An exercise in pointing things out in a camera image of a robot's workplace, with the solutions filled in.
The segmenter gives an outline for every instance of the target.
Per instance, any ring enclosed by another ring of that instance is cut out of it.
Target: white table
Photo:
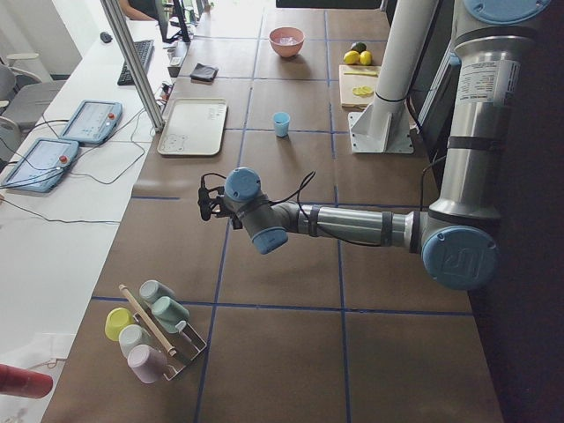
[[[163,81],[170,82],[167,52],[158,27],[154,22],[129,21],[128,25],[134,41],[155,40],[148,78],[157,92]],[[116,41],[104,44],[96,40],[45,117],[69,119],[81,100],[113,100],[123,104],[119,127],[123,126],[143,105],[135,86],[116,84],[122,64]],[[147,114],[141,114],[137,128],[136,123],[137,119],[79,159],[72,172],[91,174],[102,181],[113,180],[142,152],[131,139],[146,151],[152,142],[154,131]],[[60,131],[63,126],[53,128]],[[26,152],[37,137],[55,135],[43,125],[26,138],[19,153]],[[51,219],[120,221],[144,160],[145,155],[111,185],[67,174],[48,194],[16,190],[3,190],[2,194],[14,204]],[[10,170],[11,166],[0,174],[0,181]],[[0,363],[30,367],[49,358],[49,351],[51,355],[66,357],[117,228],[118,224],[51,223],[10,204],[0,204]],[[48,371],[40,367],[38,371],[50,372],[56,379],[61,368]],[[27,409],[25,422],[39,421],[49,399],[50,396],[42,400],[0,396],[0,421],[22,407]]]

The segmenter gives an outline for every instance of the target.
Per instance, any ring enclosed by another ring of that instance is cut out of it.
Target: black keyboard
[[[135,49],[137,51],[137,55],[139,56],[139,60],[143,65],[143,69],[147,71],[149,67],[149,63],[151,62],[152,58],[152,51],[154,50],[153,40],[143,40],[143,41],[135,41]],[[118,85],[133,85],[133,77],[131,76],[130,68],[128,68],[127,64],[124,63],[122,67],[122,72],[120,73],[120,77],[117,79]]]

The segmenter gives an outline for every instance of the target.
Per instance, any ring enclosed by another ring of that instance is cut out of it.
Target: red cylinder
[[[53,378],[43,373],[0,364],[0,394],[43,398],[53,389]]]

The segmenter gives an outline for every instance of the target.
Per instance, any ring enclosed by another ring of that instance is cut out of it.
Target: bowl
[[[303,46],[306,36],[298,28],[283,26],[269,35],[272,49],[282,57],[296,56]]]

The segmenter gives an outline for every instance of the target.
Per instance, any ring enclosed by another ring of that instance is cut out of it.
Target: warning label
[[[456,104],[493,103],[510,107],[519,76],[519,62],[499,60],[467,64],[460,70]]]

